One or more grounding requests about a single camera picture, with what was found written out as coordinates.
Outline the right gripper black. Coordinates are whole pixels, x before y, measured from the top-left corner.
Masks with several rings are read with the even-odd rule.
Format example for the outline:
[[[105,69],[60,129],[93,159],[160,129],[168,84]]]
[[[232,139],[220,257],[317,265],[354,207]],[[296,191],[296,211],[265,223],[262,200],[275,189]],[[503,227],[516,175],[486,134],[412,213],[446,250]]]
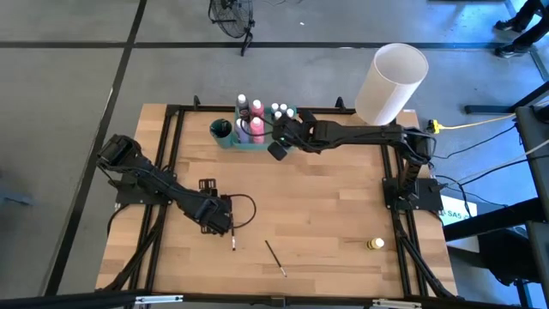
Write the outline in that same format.
[[[275,120],[272,125],[272,138],[274,142],[280,143],[283,147],[295,147],[307,153],[320,153],[320,148],[311,144],[311,129],[317,122],[317,119],[309,110],[298,112],[301,118],[289,118],[282,115],[280,119]]]

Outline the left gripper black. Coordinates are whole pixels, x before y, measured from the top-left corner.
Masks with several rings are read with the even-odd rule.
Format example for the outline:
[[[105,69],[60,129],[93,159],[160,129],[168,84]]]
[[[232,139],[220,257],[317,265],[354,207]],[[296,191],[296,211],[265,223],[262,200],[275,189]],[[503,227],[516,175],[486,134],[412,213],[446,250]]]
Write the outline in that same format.
[[[200,192],[217,192],[216,179],[200,179]],[[232,201],[228,195],[220,197],[189,197],[188,217],[201,227],[202,234],[224,235],[232,226]]]

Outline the large pink paint bottle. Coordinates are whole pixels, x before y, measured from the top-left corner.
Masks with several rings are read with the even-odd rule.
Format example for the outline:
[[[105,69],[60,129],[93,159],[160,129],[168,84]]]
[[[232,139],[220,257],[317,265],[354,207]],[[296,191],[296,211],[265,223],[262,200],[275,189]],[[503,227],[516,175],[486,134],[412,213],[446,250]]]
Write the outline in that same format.
[[[250,133],[253,143],[263,144],[265,140],[264,122],[259,117],[254,117],[250,121]]]

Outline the large purple paint bottle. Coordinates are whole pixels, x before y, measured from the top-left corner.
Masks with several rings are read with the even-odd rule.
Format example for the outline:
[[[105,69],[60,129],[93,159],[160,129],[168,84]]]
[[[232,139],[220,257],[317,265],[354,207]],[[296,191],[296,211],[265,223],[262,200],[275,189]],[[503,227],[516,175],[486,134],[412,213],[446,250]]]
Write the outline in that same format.
[[[249,129],[247,128],[247,123],[241,118],[237,118],[235,121],[235,133],[238,143],[250,142],[250,135]]]

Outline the large dark paint bottle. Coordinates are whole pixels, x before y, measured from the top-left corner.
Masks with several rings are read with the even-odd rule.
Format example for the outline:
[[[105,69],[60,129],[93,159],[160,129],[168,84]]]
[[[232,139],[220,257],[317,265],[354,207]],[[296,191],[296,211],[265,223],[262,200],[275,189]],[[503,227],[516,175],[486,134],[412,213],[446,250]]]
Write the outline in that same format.
[[[250,121],[250,103],[244,94],[239,94],[236,99],[236,107],[239,117],[246,122]]]

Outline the teal translucent plastic bin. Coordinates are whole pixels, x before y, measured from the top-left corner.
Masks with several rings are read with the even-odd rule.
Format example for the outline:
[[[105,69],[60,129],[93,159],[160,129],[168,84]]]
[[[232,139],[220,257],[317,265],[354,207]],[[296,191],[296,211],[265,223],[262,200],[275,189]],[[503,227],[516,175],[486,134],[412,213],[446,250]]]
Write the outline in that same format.
[[[232,135],[231,135],[233,147],[240,150],[245,150],[245,151],[267,150],[270,143],[274,141],[274,139],[270,134],[263,137],[264,138],[263,143],[254,143],[253,137],[246,134],[244,134],[244,136],[248,137],[248,142],[242,143],[240,141],[239,135],[236,131],[236,124],[235,124],[236,120],[239,118],[238,108],[234,109],[233,114],[234,114],[234,121],[232,125]],[[264,125],[264,131],[270,132],[272,130],[272,123],[275,122],[275,116],[269,106],[265,108],[264,115],[262,117],[266,120],[266,123]]]

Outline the teal plastic cup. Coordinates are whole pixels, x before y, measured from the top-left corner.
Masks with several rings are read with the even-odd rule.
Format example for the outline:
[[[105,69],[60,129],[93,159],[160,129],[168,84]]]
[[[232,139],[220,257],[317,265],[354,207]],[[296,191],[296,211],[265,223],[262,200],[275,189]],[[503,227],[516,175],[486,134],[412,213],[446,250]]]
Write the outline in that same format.
[[[232,123],[227,119],[216,119],[209,126],[209,132],[221,148],[232,146]]]

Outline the white shade table lamp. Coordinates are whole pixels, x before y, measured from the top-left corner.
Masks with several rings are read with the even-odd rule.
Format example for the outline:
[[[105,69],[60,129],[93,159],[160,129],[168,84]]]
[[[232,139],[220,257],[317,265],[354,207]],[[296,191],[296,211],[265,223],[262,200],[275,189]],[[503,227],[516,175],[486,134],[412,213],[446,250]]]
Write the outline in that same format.
[[[429,71],[422,51],[402,43],[379,48],[355,99],[355,111],[371,125],[392,122]]]

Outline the black floor fan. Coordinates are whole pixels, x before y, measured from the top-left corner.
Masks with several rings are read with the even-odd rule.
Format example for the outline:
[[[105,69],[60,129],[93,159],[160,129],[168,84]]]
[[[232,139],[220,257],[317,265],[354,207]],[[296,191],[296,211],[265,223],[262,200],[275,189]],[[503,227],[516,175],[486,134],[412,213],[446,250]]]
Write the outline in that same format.
[[[240,56],[243,57],[253,40],[253,1],[209,0],[208,18],[225,35],[233,39],[244,39],[240,49]]]

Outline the black bar with silver brackets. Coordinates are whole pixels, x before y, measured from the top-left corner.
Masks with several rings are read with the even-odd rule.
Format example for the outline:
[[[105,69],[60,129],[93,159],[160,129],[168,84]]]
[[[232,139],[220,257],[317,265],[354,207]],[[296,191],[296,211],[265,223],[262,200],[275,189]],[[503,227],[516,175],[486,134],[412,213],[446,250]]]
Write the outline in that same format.
[[[460,298],[436,298],[409,295],[400,299],[337,298],[301,296],[261,296],[235,294],[149,294],[146,290],[107,291],[85,294],[63,294],[0,300],[0,309],[112,309],[133,305],[155,305],[183,302],[242,303],[284,308],[298,306],[362,306],[389,309],[535,309],[500,305]]]

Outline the white printed sign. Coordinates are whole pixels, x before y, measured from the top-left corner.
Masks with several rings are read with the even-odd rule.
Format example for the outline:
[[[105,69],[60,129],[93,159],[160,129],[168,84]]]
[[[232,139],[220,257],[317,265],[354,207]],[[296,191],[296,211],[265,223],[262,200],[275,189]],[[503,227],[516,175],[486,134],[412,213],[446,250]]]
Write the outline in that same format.
[[[468,202],[468,209],[466,209],[465,202],[461,199],[446,196],[441,196],[441,199],[443,209],[438,212],[438,216],[445,226],[478,214],[476,203]]]

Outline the person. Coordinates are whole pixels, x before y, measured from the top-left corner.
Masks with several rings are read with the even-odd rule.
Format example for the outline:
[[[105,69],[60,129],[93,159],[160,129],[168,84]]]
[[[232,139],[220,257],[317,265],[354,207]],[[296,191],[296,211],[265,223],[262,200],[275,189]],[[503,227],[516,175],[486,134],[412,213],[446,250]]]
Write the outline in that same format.
[[[541,20],[525,31],[537,11],[541,13]],[[549,0],[527,0],[514,17],[497,21],[494,28],[498,31],[519,33],[508,45],[497,47],[494,52],[496,56],[511,58],[527,53],[534,43],[549,33]]]

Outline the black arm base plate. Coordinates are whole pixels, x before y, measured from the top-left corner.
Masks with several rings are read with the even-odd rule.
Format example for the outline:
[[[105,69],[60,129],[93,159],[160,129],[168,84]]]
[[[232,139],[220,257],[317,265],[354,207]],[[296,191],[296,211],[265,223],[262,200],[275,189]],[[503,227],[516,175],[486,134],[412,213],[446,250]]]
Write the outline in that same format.
[[[443,209],[442,198],[435,179],[417,179],[415,197],[405,198],[398,195],[398,179],[383,179],[383,195],[388,209],[396,210],[432,210]]]
[[[120,204],[156,205],[172,202],[168,196],[130,174],[115,180],[113,186],[117,190],[116,202]]]

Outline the black aluminium table frame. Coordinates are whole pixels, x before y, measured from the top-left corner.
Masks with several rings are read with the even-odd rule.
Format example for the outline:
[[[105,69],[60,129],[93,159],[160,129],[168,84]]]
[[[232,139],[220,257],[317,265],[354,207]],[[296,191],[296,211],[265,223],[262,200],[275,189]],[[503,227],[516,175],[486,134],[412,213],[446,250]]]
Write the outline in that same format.
[[[334,296],[399,298],[403,294],[391,214],[382,181],[397,171],[392,149],[346,145],[308,154],[292,150],[282,161],[267,151],[220,148],[208,128],[229,119],[230,107],[186,108],[164,115],[164,107],[142,108],[136,140],[154,157],[161,138],[176,153],[181,185],[196,189],[216,179],[233,195],[236,251],[231,234],[202,234],[175,205],[169,205],[160,247],[145,255],[141,288],[170,294]],[[382,238],[380,250],[366,242]],[[264,240],[284,267],[278,269]]]

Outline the black desk frame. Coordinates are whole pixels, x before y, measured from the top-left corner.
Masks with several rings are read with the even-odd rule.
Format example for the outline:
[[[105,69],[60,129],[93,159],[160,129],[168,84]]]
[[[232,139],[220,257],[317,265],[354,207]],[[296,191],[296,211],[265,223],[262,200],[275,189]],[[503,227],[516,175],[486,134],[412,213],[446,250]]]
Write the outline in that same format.
[[[447,240],[455,240],[524,224],[549,306],[549,104],[534,107],[543,99],[549,99],[549,80],[510,107],[516,114],[518,131],[527,151],[524,161],[529,164],[538,196],[451,224],[444,233]]]

